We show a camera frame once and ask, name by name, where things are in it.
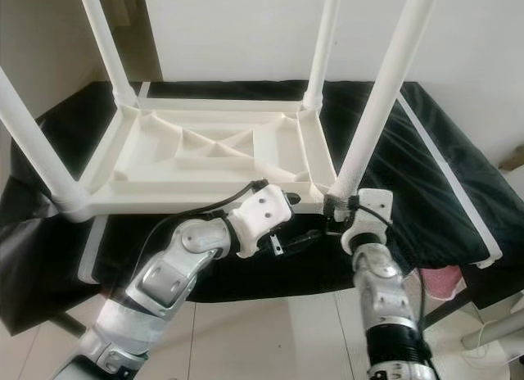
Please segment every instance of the white pipe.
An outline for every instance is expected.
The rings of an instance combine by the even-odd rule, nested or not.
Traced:
[[[435,2],[406,0],[337,181],[327,193],[338,201],[345,201],[357,193]]]
[[[104,16],[100,0],[82,0],[82,3],[97,40],[102,60],[106,65],[107,74],[113,85],[113,95],[115,96],[116,104],[135,106],[137,104],[137,96],[125,75],[124,67],[116,50],[115,40],[111,36],[111,30]]]
[[[89,202],[88,193],[71,177],[2,68],[0,68],[0,119],[46,184],[57,205],[66,214],[75,214],[71,217],[77,221],[86,219],[87,216],[82,215]]]
[[[319,110],[322,107],[322,88],[328,70],[329,54],[335,37],[340,5],[341,0],[325,0],[324,2],[308,88],[302,102],[306,110]]]
[[[521,329],[524,329],[524,310],[519,310],[495,323],[489,323],[480,330],[466,335],[460,341],[467,350],[473,350]]]

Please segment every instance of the black cable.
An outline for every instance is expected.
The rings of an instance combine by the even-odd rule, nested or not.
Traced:
[[[229,203],[237,200],[238,198],[242,197],[244,194],[249,192],[252,188],[260,186],[264,182],[267,182],[267,181],[251,181],[244,188],[242,188],[239,192],[233,194],[232,196],[230,196],[230,197],[228,197],[228,198],[226,198],[226,199],[224,199],[222,201],[216,202],[215,204],[209,204],[208,206],[202,206],[200,208],[195,208],[194,210],[185,210],[184,212],[179,212],[178,214],[173,214],[173,215],[167,216],[166,218],[163,218],[160,222],[155,224],[153,229],[146,236],[146,239],[144,240],[144,243],[142,244],[142,247],[140,248],[140,253],[138,254],[137,263],[134,266],[134,270],[133,270],[133,273],[131,274],[131,279],[130,280],[133,280],[135,274],[137,273],[137,268],[138,268],[138,266],[140,264],[140,260],[142,259],[143,252],[145,251],[145,249],[147,247],[147,244],[149,243],[151,237],[161,227],[163,227],[166,223],[168,223],[170,221],[174,221],[176,219],[181,219],[181,218],[185,218],[185,217],[188,217],[188,216],[194,216],[194,215],[202,214],[204,212],[209,212],[211,210],[216,210],[218,208],[222,208],[223,206],[226,206],[227,204],[229,204]]]
[[[395,236],[399,240],[402,241],[402,244],[409,251],[410,256],[413,257],[413,258],[418,257],[416,255],[417,252],[412,248],[411,243],[408,242],[408,240],[405,239],[405,237],[401,233],[399,233],[399,231],[395,227],[393,227],[393,224],[389,220],[384,218],[382,215],[378,214],[376,211],[371,210],[371,209],[367,208],[366,206],[361,206],[358,203],[353,206],[353,210],[356,210],[356,209],[363,210],[364,212],[366,212],[366,213],[368,213],[370,215],[373,215],[374,217],[379,219],[381,222],[383,222],[388,228],[391,228],[391,231],[393,231]],[[419,311],[419,314],[418,314],[418,331],[420,333],[420,338],[422,338],[422,340],[424,341],[424,327],[423,327],[424,324],[423,324],[423,321],[424,321],[424,313],[426,312],[426,282],[424,280],[424,275],[422,275],[422,271],[420,270],[420,268],[416,266],[415,269],[417,270],[418,277],[420,279],[420,311]],[[440,376],[439,376],[438,372],[436,371],[436,368],[435,368],[435,365],[433,364],[433,361],[431,360],[431,352],[429,351],[429,349],[428,349],[428,352],[427,352],[426,362],[427,362],[427,365],[435,373],[436,380],[440,380]]]

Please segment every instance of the black cloth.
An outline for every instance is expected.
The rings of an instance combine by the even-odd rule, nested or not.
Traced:
[[[336,170],[372,85],[336,82],[324,87],[321,123]],[[304,81],[153,83],[149,97],[300,100],[304,90]],[[521,259],[524,205],[520,199],[418,84],[405,84],[403,94],[449,158],[459,180],[464,179],[503,252]],[[93,83],[40,119],[43,132],[74,177],[88,163],[114,112],[111,86]],[[57,215],[47,190],[16,149],[12,164],[13,176],[0,203],[0,316],[16,333],[68,309],[99,287],[84,285],[75,276],[92,221],[72,224]],[[395,194],[392,219],[413,248],[408,250],[405,244],[397,245],[395,237],[390,239],[390,248],[404,271],[414,266],[466,265],[488,257],[477,231],[398,103],[362,187],[386,188]],[[102,289],[125,286],[144,238],[162,217],[110,216],[94,271]],[[322,216],[297,215],[280,235],[285,243],[323,225]],[[163,248],[169,231],[154,237],[142,261]],[[205,270],[190,300],[235,301],[328,292],[352,287],[351,279],[350,257],[335,237],[325,237],[307,251],[283,259],[268,252],[248,260],[231,254]]]

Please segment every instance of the pink cloth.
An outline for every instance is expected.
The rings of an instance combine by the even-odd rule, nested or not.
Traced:
[[[462,273],[457,265],[441,269],[421,269],[421,272],[429,296],[441,301],[454,299],[457,286],[462,280]]]

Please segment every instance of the white wall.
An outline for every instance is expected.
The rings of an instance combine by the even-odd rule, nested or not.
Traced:
[[[0,65],[35,118],[100,64],[80,0],[0,0]]]
[[[306,79],[323,0],[146,0],[164,79]],[[329,79],[374,79],[404,0],[343,0]],[[524,0],[440,0],[409,78],[496,163],[524,142]]]

